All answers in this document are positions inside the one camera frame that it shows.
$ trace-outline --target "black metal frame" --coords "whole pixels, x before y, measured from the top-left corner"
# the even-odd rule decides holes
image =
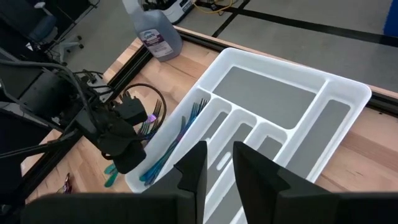
[[[227,47],[232,47],[230,45],[184,31],[179,30],[178,32],[183,40],[217,52],[220,52]],[[140,47],[108,83],[108,85],[113,87],[115,90],[111,98],[117,97],[151,58],[152,54],[144,46]],[[380,111],[381,113],[387,113],[398,118],[398,99],[396,98],[373,92],[372,97],[366,106]],[[81,137],[81,133],[76,133],[71,139],[65,141],[65,144],[59,146],[58,149],[45,153],[23,177],[21,185],[13,193],[13,196],[21,200],[27,198]]]

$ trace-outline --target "concrete floor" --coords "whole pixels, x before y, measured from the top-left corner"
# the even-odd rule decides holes
[[[251,0],[247,10],[329,26],[382,33],[391,0]],[[179,26],[212,35],[230,13],[194,9]],[[102,0],[72,33],[85,48],[67,59],[76,71],[105,71],[136,38],[121,0]],[[219,38],[360,82],[398,91],[398,49],[272,22],[237,16]]]

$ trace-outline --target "wooden table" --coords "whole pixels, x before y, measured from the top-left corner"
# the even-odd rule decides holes
[[[196,32],[191,33],[239,49],[267,55]],[[136,39],[109,67],[104,74],[105,79],[110,80],[140,46],[141,42]],[[164,63],[153,58],[131,83],[149,83],[158,88],[165,96],[168,114],[170,114],[217,55],[218,52],[184,42],[180,56]],[[374,86],[371,88],[373,91],[398,98],[398,93]],[[150,89],[137,88],[131,94],[136,95],[143,102],[147,111],[154,109],[157,95]],[[365,108],[316,184],[332,192],[398,191],[397,134],[397,118]],[[58,136],[59,133],[52,131],[44,142]],[[27,158],[22,165],[23,171],[26,172],[40,156]],[[108,175],[104,174],[104,169],[110,163],[111,161],[102,158],[100,151],[92,143],[81,138],[27,201],[56,192],[63,185],[68,172],[72,174],[75,192],[130,192],[122,175],[119,175],[111,188],[103,187],[108,178]]]

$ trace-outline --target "white cutlery tray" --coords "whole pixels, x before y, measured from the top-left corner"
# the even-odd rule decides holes
[[[164,165],[162,178],[199,140],[208,142],[204,223],[244,223],[232,151],[243,141],[280,166],[314,182],[371,97],[370,88],[294,63],[225,49],[146,146],[146,159],[126,174],[134,193],[139,177],[165,152],[194,102],[209,102]]]

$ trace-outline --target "office chair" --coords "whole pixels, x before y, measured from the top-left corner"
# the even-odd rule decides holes
[[[34,7],[36,9],[43,9],[43,11],[46,13],[46,16],[43,17],[32,30],[32,32],[29,34],[29,38],[40,45],[48,44],[51,41],[54,41],[58,45],[60,63],[62,65],[67,65],[67,63],[64,61],[65,53],[69,53],[69,49],[74,46],[79,46],[81,49],[84,47],[84,45],[80,43],[81,36],[73,34],[64,40],[55,40],[55,37],[58,35],[58,29],[55,26],[57,23],[57,18],[48,10],[46,10],[45,2],[38,2]]]

